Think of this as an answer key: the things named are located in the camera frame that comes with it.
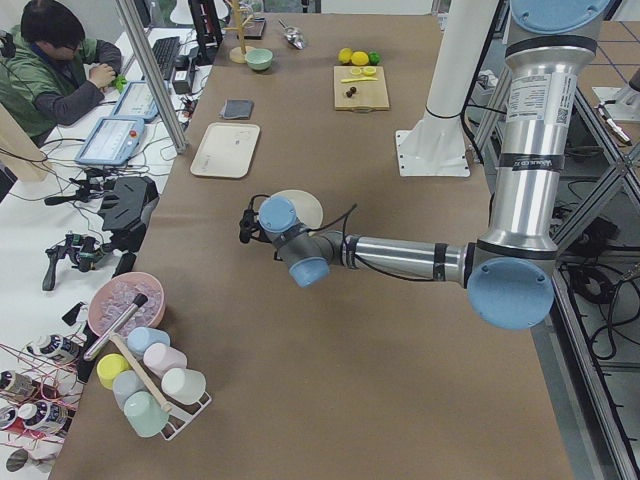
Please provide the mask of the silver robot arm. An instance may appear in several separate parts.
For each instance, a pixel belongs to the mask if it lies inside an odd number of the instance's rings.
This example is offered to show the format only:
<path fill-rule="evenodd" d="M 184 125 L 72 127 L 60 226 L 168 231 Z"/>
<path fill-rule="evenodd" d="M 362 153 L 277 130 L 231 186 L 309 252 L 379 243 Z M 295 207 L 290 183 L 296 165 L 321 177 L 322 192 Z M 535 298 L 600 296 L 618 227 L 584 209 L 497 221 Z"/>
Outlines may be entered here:
<path fill-rule="evenodd" d="M 577 79 L 596 54 L 607 8 L 604 1 L 510 3 L 505 130 L 489 226 L 477 240 L 457 247 L 350 235 L 345 217 L 311 228 L 286 197 L 257 194 L 240 220 L 241 242 L 271 244 L 302 287 L 335 264 L 407 281 L 451 281 L 494 326 L 538 324 L 554 301 L 558 248 L 549 229 Z M 451 4 L 424 115 L 397 134 L 402 176 L 467 174 L 464 111 L 499 9 L 495 1 Z"/>

